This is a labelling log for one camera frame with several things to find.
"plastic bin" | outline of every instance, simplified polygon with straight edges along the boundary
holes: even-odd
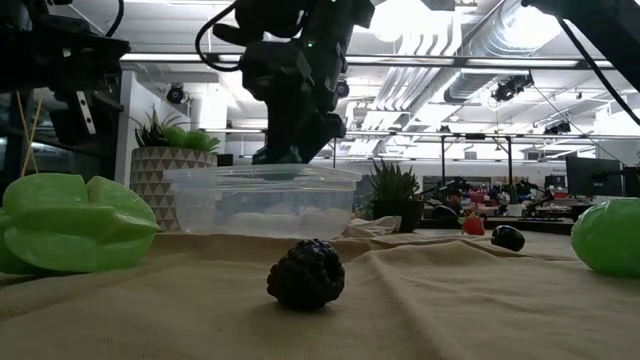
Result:
[[[193,234],[332,239],[359,174],[306,164],[167,170],[180,228]]]

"beige cloth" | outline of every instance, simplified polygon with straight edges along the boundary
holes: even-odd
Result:
[[[640,282],[554,255],[567,237],[552,253],[527,237],[539,255],[446,234],[335,241],[345,291],[300,314],[266,293],[295,240],[159,236],[133,269],[0,280],[0,359],[638,359]]]

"patterned planter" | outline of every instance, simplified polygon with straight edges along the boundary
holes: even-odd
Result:
[[[216,155],[174,147],[144,147],[131,153],[129,187],[151,206],[162,231],[180,230],[175,201],[163,171],[216,166]]]

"black textured ball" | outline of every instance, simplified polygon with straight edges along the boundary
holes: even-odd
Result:
[[[493,230],[491,243],[518,252],[524,247],[524,236],[513,226],[500,225]]]
[[[340,296],[344,275],[338,253],[328,242],[303,240],[271,267],[267,292],[288,308],[315,310]]]

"black cable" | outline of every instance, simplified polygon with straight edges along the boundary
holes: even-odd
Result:
[[[549,98],[547,98],[542,91],[540,91],[540,89],[538,89],[537,86],[533,85],[533,88],[536,89],[536,91],[538,92],[538,94],[540,94],[540,96],[542,96],[542,98],[549,104],[551,105],[551,107],[553,108],[553,110],[555,110],[558,114],[560,114],[560,116],[562,116],[562,118],[564,118],[569,124],[571,124],[571,126],[573,126],[574,128],[576,128],[576,130],[578,130],[578,132],[580,132],[582,134],[582,136],[584,136],[586,139],[588,139],[589,141],[591,141],[593,143],[593,145],[595,145],[596,147],[600,148],[600,150],[604,151],[607,155],[611,156],[612,159],[618,160],[618,162],[620,162],[622,165],[627,166],[627,164],[623,163],[622,160],[618,159],[617,157],[615,157],[612,153],[610,153],[607,149],[605,149],[604,147],[602,147],[600,144],[598,144],[597,141],[593,140],[592,138],[589,137],[589,134],[587,134],[586,132],[582,131],[579,127],[576,126],[576,124],[574,124],[571,120],[569,120],[569,118],[567,116],[565,116],[562,111],[558,110],[558,108],[553,105],[553,103],[549,100]]]
[[[218,13],[218,15],[211,18],[211,20],[207,21],[206,24],[204,24],[202,28],[200,28],[200,31],[198,31],[198,34],[196,35],[196,53],[200,57],[200,60],[202,60],[202,62],[207,64],[210,68],[217,71],[222,71],[222,72],[237,71],[237,70],[240,70],[240,65],[235,65],[231,67],[222,67],[214,64],[213,62],[209,61],[209,59],[207,59],[207,57],[204,56],[204,54],[202,53],[202,49],[200,48],[200,42],[202,41],[202,37],[204,37],[204,34],[206,34],[207,31],[209,31],[209,29],[213,27],[213,25],[215,25],[218,21],[222,20],[223,17],[229,15],[229,13],[232,12],[235,8],[236,8],[236,2],[234,1],[233,4],[227,6],[226,9],[222,10],[220,13]]]
[[[611,96],[613,96],[616,102],[631,117],[631,119],[633,119],[633,121],[635,121],[636,124],[640,126],[640,119],[636,116],[636,114],[633,113],[633,110],[631,110],[629,105],[627,105],[627,103],[622,99],[622,97],[620,96],[620,94],[618,94],[616,89],[614,89],[613,86],[611,86],[611,83],[604,76],[604,74],[602,73],[602,70],[600,70],[596,62],[593,61],[593,58],[591,57],[591,55],[589,55],[589,53],[584,48],[584,46],[582,46],[582,44],[580,43],[580,40],[578,40],[578,38],[573,33],[571,28],[569,28],[567,21],[564,19],[558,18],[558,24],[560,24],[560,27],[562,27],[562,30],[564,30],[564,32],[567,34],[567,36],[569,37],[573,45],[578,49],[578,51],[580,52],[582,57],[584,57],[584,59],[587,61],[589,66],[591,66],[591,68],[593,69],[593,72],[596,73],[596,76],[598,77],[598,79],[600,79],[600,81],[602,82],[604,87],[607,89],[607,91],[611,94]]]
[[[111,28],[109,29],[109,31],[107,31],[106,34],[104,34],[104,36],[112,37],[113,34],[115,34],[116,30],[118,30],[118,27],[120,27],[120,23],[122,22],[123,17],[124,17],[124,0],[118,0],[118,15],[116,15],[116,19],[113,21],[113,25],[111,25]]]

